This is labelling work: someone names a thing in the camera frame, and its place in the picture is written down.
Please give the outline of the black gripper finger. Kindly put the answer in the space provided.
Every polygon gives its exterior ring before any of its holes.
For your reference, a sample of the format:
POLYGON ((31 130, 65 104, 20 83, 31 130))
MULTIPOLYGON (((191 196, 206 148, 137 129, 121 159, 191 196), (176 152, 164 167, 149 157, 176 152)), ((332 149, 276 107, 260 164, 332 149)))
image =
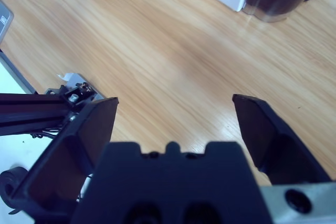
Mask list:
POLYGON ((290 126, 264 100, 234 94, 242 139, 273 185, 326 183, 331 178, 290 126))
POLYGON ((110 142, 118 98, 86 105, 14 187, 9 202, 36 221, 69 222, 87 176, 110 142))

